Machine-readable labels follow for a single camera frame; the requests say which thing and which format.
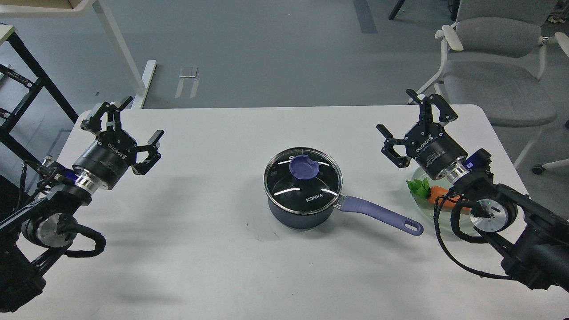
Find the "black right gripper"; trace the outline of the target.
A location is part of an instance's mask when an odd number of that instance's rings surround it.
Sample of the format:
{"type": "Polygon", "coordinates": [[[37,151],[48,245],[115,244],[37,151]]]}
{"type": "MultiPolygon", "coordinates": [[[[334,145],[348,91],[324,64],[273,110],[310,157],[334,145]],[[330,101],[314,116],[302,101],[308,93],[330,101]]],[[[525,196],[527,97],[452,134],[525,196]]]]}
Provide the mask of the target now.
{"type": "Polygon", "coordinates": [[[432,180],[443,178],[443,171],[458,160],[465,160],[467,152],[444,130],[445,124],[458,119],[457,113],[439,94],[419,95],[413,89],[405,93],[419,105],[419,121],[405,135],[405,139],[394,138],[382,124],[376,129],[384,136],[381,150],[398,168],[409,166],[411,158],[427,173],[432,180]],[[433,122],[432,106],[439,110],[439,123],[433,122]],[[406,155],[401,156],[394,146],[406,146],[406,155]]]}

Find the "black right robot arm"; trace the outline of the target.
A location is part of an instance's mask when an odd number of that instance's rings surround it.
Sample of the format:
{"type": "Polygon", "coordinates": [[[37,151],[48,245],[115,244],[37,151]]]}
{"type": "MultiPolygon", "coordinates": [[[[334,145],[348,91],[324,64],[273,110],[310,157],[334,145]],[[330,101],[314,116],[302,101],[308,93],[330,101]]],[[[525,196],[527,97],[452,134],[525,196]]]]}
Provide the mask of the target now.
{"type": "Polygon", "coordinates": [[[452,261],[441,237],[440,211],[449,200],[450,227],[459,239],[489,244],[501,256],[504,275],[459,267],[481,278],[518,281],[529,289],[569,288],[568,221],[504,184],[495,184],[490,170],[491,154],[480,148],[471,156],[445,131],[458,118],[439,94],[429,96],[407,89],[419,106],[418,122],[396,139],[382,124],[382,153],[404,168],[415,160],[431,180],[446,179],[450,189],[435,198],[433,224],[441,249],[452,261]]]}

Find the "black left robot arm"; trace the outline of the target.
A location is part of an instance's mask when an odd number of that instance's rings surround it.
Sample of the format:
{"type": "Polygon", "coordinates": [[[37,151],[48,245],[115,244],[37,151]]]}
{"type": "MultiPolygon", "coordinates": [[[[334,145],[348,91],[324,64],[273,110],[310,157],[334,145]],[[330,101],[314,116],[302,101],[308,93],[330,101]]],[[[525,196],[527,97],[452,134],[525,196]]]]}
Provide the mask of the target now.
{"type": "Polygon", "coordinates": [[[90,258],[101,254],[105,237],[74,218],[93,194],[111,190],[131,168],[146,174],[161,158],[158,151],[163,130],[140,145],[122,129],[120,113],[133,101],[102,103],[94,107],[80,128],[94,135],[93,143],[66,168],[51,156],[44,161],[23,162],[20,181],[32,168],[40,180],[34,194],[19,202],[16,210],[1,219],[1,311],[15,312],[42,293],[45,273],[63,255],[90,258]]]}

